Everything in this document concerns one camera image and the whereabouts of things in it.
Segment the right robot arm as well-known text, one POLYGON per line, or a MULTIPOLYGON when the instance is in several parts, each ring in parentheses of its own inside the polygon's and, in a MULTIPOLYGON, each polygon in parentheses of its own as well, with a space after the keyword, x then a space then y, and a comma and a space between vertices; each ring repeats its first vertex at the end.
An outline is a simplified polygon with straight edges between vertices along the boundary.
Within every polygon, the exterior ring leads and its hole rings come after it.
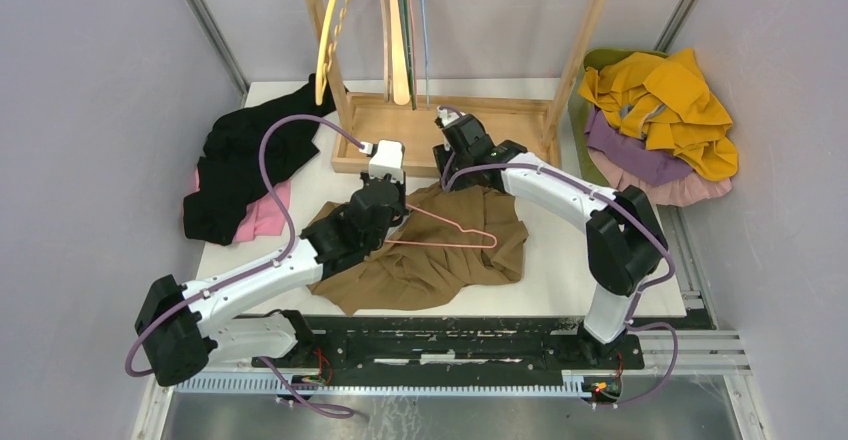
POLYGON ((495 144, 481 120, 456 108, 438 108, 435 123, 444 136, 433 149, 444 190, 494 189, 584 233, 596 288, 579 327, 577 352, 591 368, 606 366, 617 356, 617 342, 650 275, 661 263, 673 263, 647 195, 637 187, 617 191, 567 174, 515 142, 495 144))

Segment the tan pleated skirt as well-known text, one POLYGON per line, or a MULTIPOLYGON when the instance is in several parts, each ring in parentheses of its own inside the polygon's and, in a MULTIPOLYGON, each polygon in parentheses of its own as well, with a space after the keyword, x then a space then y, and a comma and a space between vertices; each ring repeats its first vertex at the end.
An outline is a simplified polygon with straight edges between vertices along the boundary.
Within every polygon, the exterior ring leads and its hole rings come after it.
POLYGON ((514 197, 481 186, 445 192, 433 184, 407 203, 410 215, 381 249, 310 285, 310 292, 351 316, 440 307, 465 287, 521 281, 529 233, 514 197))

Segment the yellow garment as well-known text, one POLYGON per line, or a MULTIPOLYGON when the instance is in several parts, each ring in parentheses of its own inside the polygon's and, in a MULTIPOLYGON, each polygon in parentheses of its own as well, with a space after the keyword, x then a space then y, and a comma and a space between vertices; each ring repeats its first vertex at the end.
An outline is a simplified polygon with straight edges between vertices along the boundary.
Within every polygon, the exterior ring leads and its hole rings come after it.
POLYGON ((601 68, 587 66, 578 94, 618 133, 686 162, 709 181, 737 174, 733 120, 711 92, 694 50, 670 56, 634 52, 601 68))

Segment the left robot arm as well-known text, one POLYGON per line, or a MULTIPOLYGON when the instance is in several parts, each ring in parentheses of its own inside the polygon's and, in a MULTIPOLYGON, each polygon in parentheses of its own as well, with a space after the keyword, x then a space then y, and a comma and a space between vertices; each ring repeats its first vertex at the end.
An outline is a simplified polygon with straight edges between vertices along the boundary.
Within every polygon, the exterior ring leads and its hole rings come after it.
POLYGON ((361 173, 350 200, 304 228, 282 249, 215 278, 178 283, 153 281, 136 317, 137 340, 147 374, 162 387, 190 379, 221 356, 225 326, 247 310, 287 291, 323 281, 364 262, 407 216, 406 176, 361 173))

